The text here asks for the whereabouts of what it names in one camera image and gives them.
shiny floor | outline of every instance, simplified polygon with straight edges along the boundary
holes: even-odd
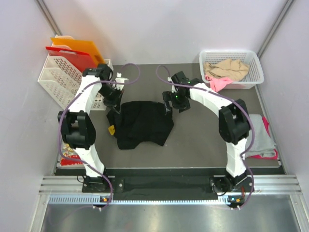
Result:
[[[289,196],[257,196],[241,211],[223,205],[111,205],[101,213],[49,205],[42,232],[300,232]]]
[[[129,101],[163,102],[162,92],[170,86],[159,81],[155,74],[157,65],[140,65],[140,80],[125,87],[122,103]],[[170,73],[183,71],[190,79],[200,78],[199,64],[170,64]],[[120,67],[114,67],[114,73]],[[123,77],[134,80],[135,67],[125,67]],[[161,70],[160,75],[167,74]],[[233,99],[246,102],[250,114],[263,114],[255,88],[227,89],[220,92]],[[225,167],[227,163],[225,142],[218,132],[218,118],[209,109],[190,101],[191,109],[179,114],[173,112],[174,128],[161,147],[150,142],[141,143],[134,150],[119,150],[116,139],[108,132],[107,111],[92,111],[91,120],[97,131],[96,149],[101,161],[108,168],[156,167]],[[276,160],[247,159],[251,167],[278,167]]]

folded gray shirt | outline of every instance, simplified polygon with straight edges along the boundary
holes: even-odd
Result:
[[[253,146],[251,147],[250,151],[246,153],[246,157],[260,155],[261,157],[274,157],[275,153],[275,143],[268,135],[262,116],[260,115],[249,115],[255,132],[255,139]],[[249,131],[248,140],[246,143],[246,149],[248,148],[250,142],[252,140],[252,130]]]

white backdrop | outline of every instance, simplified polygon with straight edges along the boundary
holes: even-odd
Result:
[[[63,34],[113,64],[198,62],[203,49],[258,51],[285,0],[45,0]]]
[[[56,160],[59,107],[37,83],[53,32],[34,0],[0,12],[0,231],[25,232]]]
[[[309,1],[297,0],[262,56],[263,98],[286,168],[309,204]]]

black cloth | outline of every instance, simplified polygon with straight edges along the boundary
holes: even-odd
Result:
[[[145,141],[163,146],[174,126],[172,112],[166,114],[164,104],[154,101],[123,103],[120,114],[110,110],[107,119],[115,127],[121,150],[134,149]]]

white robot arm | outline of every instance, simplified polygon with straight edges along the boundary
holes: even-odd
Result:
[[[103,110],[106,110],[106,106],[108,106],[119,112],[124,85],[97,83],[86,90],[84,88],[93,82],[110,80],[111,77],[112,70],[106,64],[100,64],[96,69],[86,69],[83,72],[82,82],[76,95],[81,92],[83,94],[69,107],[61,127],[63,141],[68,143],[81,160],[87,163],[85,169],[86,175],[89,177],[99,177],[98,173],[88,167],[89,165],[100,173],[104,172],[104,165],[100,161],[94,145],[96,131],[89,118],[91,106],[99,92],[104,97],[105,106]],[[120,73],[117,74],[115,79],[118,83],[124,83],[126,80],[126,78],[121,77]]]
[[[166,111],[171,110],[169,101],[172,102],[173,108],[178,109],[180,112],[188,110],[190,108],[188,99],[195,100],[213,111],[219,118],[219,133],[226,142],[227,178],[233,187],[242,182],[247,175],[240,154],[245,150],[250,130],[246,117],[229,100],[211,94],[210,92],[213,90],[198,79],[189,80],[183,72],[173,75],[168,78],[168,81],[205,90],[173,86],[171,92],[163,92]],[[236,102],[247,110],[243,100],[237,100]]]

